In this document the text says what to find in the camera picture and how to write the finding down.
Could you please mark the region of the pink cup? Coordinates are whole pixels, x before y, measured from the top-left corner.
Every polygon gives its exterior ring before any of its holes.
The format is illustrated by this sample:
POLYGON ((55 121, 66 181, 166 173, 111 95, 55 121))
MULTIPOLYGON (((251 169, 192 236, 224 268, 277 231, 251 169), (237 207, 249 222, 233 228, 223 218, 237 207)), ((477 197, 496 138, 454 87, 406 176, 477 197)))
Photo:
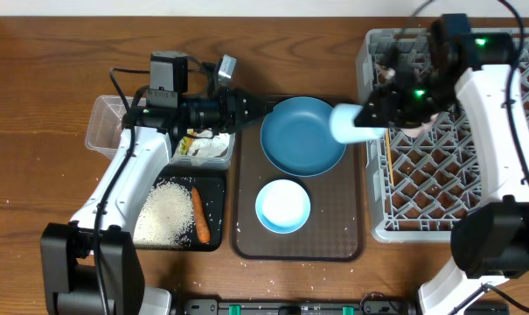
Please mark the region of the pink cup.
MULTIPOLYGON (((375 67, 379 71, 380 76, 388 81, 392 81, 396 75, 396 71, 392 68, 382 66, 381 64, 376 64, 375 67)), ((422 122, 420 126, 415 128, 400 128, 400 131, 402 131, 408 137, 417 138, 428 133, 432 129, 438 116, 438 114, 433 114, 430 116, 428 122, 422 122)))

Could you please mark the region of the green yellow snack wrapper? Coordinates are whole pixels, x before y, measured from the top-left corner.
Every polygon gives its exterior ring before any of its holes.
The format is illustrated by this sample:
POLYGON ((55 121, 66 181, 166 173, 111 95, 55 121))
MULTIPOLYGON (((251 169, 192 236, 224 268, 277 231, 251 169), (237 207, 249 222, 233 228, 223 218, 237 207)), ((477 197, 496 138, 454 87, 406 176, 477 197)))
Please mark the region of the green yellow snack wrapper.
POLYGON ((192 138, 187 137, 187 136, 183 137, 180 141, 180 145, 178 146, 179 153, 181 155, 187 155, 188 150, 191 148, 192 142, 193 142, 192 138))

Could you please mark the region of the wooden chopstick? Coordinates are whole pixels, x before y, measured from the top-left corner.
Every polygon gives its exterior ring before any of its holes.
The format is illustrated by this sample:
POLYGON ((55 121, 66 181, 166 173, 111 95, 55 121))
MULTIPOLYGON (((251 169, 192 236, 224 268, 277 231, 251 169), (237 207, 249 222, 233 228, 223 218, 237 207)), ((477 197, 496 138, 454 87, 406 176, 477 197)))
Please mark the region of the wooden chopstick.
POLYGON ((386 160, 388 166, 388 174, 391 186, 394 186, 394 176, 393 176, 393 161, 392 161, 392 151, 390 144, 390 131, 386 130, 385 134, 385 146, 386 146, 386 160))

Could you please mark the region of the white tissue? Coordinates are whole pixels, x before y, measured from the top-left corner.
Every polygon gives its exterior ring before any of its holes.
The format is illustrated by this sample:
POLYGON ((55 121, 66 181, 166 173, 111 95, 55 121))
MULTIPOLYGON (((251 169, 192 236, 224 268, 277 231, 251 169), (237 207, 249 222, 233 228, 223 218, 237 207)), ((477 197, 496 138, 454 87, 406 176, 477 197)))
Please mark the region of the white tissue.
POLYGON ((187 154, 199 158, 215 158, 223 156, 229 147, 231 136, 227 133, 214 135, 210 130, 194 134, 187 154))

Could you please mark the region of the light blue cup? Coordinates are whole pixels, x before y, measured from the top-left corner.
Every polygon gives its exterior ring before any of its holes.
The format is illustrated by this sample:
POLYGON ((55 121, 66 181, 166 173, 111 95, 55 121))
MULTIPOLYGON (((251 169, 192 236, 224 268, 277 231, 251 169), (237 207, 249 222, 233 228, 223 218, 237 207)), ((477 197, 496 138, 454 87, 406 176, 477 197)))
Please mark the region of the light blue cup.
POLYGON ((341 144, 356 144, 382 138, 386 129, 381 127, 356 127, 355 119, 361 116, 364 107, 357 104, 340 103, 331 111, 329 126, 332 137, 341 144))

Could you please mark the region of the light blue bowl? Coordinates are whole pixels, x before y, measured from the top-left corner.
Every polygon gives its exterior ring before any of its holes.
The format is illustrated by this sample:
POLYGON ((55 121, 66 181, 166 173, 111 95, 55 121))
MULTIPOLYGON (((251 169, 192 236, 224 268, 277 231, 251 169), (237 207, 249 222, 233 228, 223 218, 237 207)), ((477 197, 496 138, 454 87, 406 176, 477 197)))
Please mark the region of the light blue bowl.
POLYGON ((277 179, 258 192, 254 209, 264 228, 276 234, 291 234, 310 217, 310 196, 295 181, 277 179))

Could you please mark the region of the white rice pile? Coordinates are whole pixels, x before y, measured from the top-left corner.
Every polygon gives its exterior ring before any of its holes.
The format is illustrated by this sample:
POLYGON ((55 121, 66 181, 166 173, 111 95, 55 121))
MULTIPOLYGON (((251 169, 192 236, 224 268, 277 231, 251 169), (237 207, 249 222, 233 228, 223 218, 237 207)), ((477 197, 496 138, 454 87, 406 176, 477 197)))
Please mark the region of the white rice pile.
POLYGON ((134 244, 148 248, 189 247, 187 235, 194 225, 191 193, 182 185, 166 182, 150 190, 138 217, 134 244))

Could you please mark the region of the orange carrot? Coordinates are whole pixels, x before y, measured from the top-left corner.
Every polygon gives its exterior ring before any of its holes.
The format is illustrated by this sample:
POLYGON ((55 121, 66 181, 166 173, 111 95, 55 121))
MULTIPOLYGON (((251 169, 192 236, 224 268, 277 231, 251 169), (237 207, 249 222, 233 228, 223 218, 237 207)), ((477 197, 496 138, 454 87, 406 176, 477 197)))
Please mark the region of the orange carrot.
POLYGON ((202 200, 196 187, 191 189, 191 202, 195 218, 197 237, 201 243, 209 243, 211 240, 211 232, 205 218, 202 200))

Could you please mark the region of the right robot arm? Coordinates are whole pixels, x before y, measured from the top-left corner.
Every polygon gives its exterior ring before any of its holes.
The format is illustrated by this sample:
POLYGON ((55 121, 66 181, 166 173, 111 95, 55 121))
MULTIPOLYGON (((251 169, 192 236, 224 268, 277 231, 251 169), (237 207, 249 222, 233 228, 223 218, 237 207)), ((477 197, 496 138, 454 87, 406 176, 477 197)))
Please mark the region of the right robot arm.
POLYGON ((410 128, 463 107, 480 167, 480 207, 452 229, 452 256, 418 291, 420 314, 461 314, 486 291, 529 272, 529 128, 519 49, 506 33, 428 34, 432 71, 418 78, 392 50, 393 76, 360 96, 359 127, 410 128))

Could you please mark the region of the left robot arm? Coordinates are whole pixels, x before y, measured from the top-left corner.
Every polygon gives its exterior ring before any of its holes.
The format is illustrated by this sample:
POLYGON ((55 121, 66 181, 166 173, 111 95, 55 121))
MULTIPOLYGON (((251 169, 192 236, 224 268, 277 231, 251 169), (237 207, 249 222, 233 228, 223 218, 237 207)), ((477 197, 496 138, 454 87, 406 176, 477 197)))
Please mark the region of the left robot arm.
POLYGON ((140 87, 123 102, 119 147, 89 200, 40 238, 50 314, 169 314, 172 295, 146 285, 133 233, 143 203, 188 129, 235 133, 273 106, 242 88, 207 98, 140 87))

